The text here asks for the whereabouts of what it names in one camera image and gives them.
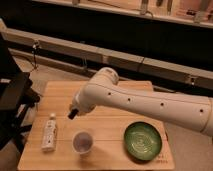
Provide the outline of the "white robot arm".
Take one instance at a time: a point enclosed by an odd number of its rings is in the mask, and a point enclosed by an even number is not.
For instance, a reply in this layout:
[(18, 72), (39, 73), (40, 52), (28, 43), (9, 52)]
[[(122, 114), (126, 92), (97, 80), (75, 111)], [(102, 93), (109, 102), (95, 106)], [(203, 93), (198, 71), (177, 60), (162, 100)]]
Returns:
[(118, 86), (119, 76), (100, 69), (73, 97), (68, 117), (90, 113), (96, 106), (126, 110), (213, 137), (213, 98), (142, 91)]

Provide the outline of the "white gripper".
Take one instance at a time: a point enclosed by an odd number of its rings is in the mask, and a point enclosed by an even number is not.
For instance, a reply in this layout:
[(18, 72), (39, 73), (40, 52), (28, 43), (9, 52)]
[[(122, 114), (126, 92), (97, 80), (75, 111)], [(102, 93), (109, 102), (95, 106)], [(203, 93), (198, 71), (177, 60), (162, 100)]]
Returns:
[(86, 96), (77, 93), (70, 105), (69, 119), (74, 119), (75, 116), (82, 116), (86, 113), (90, 113), (96, 105)]

